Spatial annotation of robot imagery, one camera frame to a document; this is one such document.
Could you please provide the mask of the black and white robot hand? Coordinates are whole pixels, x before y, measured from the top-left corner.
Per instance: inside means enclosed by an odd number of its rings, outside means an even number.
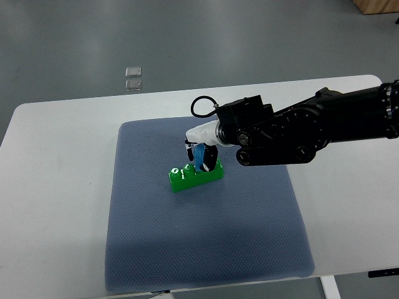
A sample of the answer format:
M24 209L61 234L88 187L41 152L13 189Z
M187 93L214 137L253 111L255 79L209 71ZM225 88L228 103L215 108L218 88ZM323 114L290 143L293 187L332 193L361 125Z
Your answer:
M189 161L194 161L193 147L204 145L202 171L211 172L215 169L218 159L217 145L220 145L218 137L219 121L213 120L196 126L186 132L185 146Z

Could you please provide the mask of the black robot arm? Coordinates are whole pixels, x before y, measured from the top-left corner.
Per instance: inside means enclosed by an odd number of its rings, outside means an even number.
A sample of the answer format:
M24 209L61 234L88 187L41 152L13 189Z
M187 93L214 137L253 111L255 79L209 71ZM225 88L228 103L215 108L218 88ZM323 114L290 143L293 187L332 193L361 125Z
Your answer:
M243 166L302 164L329 143L398 138L398 81L355 92L327 87L309 99L275 112L259 95L214 105L217 120L186 132L190 161L205 146L201 169L216 167L217 146L239 146Z

